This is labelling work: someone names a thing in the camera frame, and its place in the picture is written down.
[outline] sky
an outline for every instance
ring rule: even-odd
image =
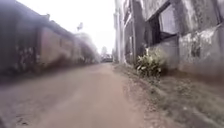
[[[106,47],[111,53],[115,44],[114,0],[17,0],[70,32],[75,33],[82,22],[98,52]]]

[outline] concrete wall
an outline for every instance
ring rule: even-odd
[[[12,2],[0,1],[0,70],[15,63],[15,10]]]
[[[73,41],[55,33],[49,28],[42,28],[41,52],[39,63],[48,66],[59,59],[69,59],[73,56]]]
[[[220,76],[223,54],[219,34],[222,30],[223,26],[218,26],[181,37],[179,69],[202,76]]]
[[[178,37],[172,37],[164,40],[160,44],[151,47],[151,50],[162,54],[167,61],[169,69],[177,69],[179,64]]]

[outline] dirt road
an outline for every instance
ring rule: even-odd
[[[123,91],[128,83],[112,65],[100,64],[0,86],[0,122],[2,128],[142,128],[144,115]]]

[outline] road surface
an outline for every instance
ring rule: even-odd
[[[139,128],[110,64],[71,69],[0,87],[3,128]]]

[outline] vegetation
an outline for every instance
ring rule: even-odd
[[[138,74],[141,76],[161,76],[167,72],[167,64],[160,52],[149,52],[148,55],[138,57],[135,65]]]

